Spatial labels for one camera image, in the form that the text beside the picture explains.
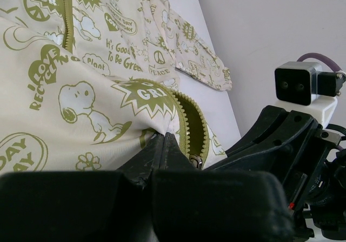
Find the cream jacket with green print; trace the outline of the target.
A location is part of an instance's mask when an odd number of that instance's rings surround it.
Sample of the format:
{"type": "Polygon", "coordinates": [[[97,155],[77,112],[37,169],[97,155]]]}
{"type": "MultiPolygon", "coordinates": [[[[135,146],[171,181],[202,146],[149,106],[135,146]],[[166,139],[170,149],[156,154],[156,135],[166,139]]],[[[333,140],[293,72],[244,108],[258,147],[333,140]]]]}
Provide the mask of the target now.
{"type": "Polygon", "coordinates": [[[221,161],[178,71],[232,86],[169,0],[1,0],[1,173],[117,169],[157,133],[198,168],[221,161]]]}

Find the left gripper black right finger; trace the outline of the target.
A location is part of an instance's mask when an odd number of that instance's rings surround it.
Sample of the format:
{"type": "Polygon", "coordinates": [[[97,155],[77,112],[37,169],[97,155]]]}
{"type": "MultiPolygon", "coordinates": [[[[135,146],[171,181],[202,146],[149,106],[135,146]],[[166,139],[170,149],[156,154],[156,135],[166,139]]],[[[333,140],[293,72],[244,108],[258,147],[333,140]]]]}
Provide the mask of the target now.
{"type": "Polygon", "coordinates": [[[151,174],[159,241],[292,241],[284,189],[274,172],[199,170],[172,134],[163,135],[151,174]]]}

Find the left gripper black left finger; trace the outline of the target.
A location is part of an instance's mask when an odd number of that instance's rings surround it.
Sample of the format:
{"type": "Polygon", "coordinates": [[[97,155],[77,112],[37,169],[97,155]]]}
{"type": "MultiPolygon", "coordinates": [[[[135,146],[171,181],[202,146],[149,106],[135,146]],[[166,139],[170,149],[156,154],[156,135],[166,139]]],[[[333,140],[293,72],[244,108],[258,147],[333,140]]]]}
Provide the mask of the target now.
{"type": "Polygon", "coordinates": [[[145,193],[164,136],[118,171],[11,173],[1,177],[1,241],[156,241],[145,193]]]}

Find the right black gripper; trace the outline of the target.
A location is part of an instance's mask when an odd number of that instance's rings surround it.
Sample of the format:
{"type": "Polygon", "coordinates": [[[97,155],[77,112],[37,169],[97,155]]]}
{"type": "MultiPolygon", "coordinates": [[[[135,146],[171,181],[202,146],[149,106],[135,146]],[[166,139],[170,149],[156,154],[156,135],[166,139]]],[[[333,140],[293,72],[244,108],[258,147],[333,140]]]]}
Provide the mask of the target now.
{"type": "Polygon", "coordinates": [[[266,106],[250,130],[208,170],[279,173],[294,222],[294,241],[308,241],[312,220],[327,239],[345,240],[345,139],[310,114],[266,106]]]}

